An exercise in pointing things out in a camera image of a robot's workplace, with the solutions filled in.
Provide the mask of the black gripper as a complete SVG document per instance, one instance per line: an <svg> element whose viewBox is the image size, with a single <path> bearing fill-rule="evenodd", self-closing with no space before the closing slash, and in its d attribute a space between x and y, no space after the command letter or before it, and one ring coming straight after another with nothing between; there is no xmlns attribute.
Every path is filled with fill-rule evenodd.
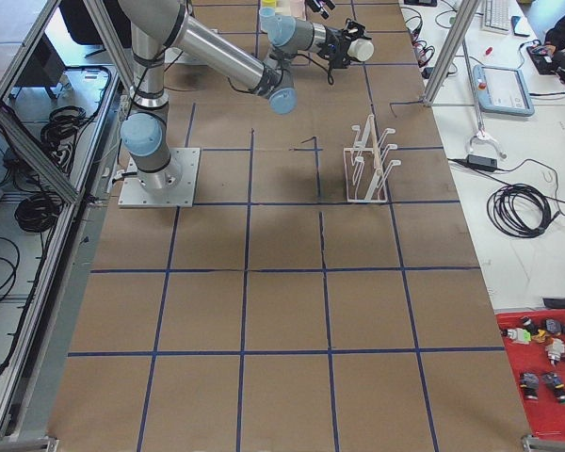
<svg viewBox="0 0 565 452"><path fill-rule="evenodd" d="M364 25L347 19L343 29L327 28L326 43L322 47L322 57L329 62L331 69L346 69L352 62L347 55L349 45L356 39L370 40Z"/></svg>
<svg viewBox="0 0 565 452"><path fill-rule="evenodd" d="M305 5L314 13L319 14L322 18L327 20L331 11L336 8L333 0L305 0Z"/></svg>

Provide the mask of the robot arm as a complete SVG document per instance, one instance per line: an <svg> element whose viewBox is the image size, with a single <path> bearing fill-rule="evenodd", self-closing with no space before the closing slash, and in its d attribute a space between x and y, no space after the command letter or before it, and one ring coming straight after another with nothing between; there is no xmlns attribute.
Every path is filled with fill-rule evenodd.
<svg viewBox="0 0 565 452"><path fill-rule="evenodd" d="M198 109L191 142L206 148L200 202L241 202L243 183L266 202L343 196L342 147L334 137L361 106L332 84L357 78L350 64L372 52L357 25L334 29L262 10L264 54L256 57L200 23L184 1L121 6L141 32L191 57L162 80L176 102Z"/></svg>

